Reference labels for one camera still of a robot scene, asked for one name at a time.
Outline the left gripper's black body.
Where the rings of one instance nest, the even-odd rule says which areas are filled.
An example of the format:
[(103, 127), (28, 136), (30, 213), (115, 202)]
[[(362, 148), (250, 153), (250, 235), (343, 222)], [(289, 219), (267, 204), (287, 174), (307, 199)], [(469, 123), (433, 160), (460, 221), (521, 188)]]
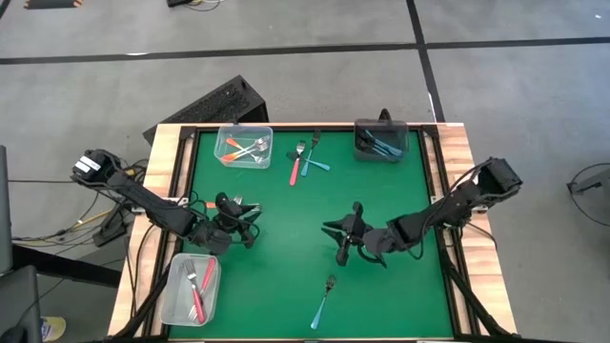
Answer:
[(214, 203), (217, 214), (214, 216), (213, 221), (228, 235), (238, 233), (240, 236), (240, 243), (243, 244), (246, 249), (250, 249), (254, 245), (256, 235), (252, 234), (250, 229), (246, 229), (242, 226), (242, 218), (254, 212), (241, 212), (239, 209), (240, 204), (235, 202), (232, 198), (229, 198), (225, 192), (218, 193)]

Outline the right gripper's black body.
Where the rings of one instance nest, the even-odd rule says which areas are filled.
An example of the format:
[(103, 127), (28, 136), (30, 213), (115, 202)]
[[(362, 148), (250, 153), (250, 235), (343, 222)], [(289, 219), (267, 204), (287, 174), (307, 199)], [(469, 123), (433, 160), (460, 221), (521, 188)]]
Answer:
[(349, 257), (349, 249), (351, 246), (356, 246), (358, 254), (365, 259), (367, 262), (373, 262), (373, 258), (367, 256), (364, 251), (364, 234), (371, 231), (373, 228), (366, 224), (362, 219), (363, 207), (359, 202), (355, 202), (353, 205), (353, 213), (347, 214), (353, 217), (353, 226), (349, 229), (337, 229), (343, 232), (344, 239), (342, 242), (337, 242), (339, 250), (336, 254), (335, 260), (341, 267), (347, 265)]

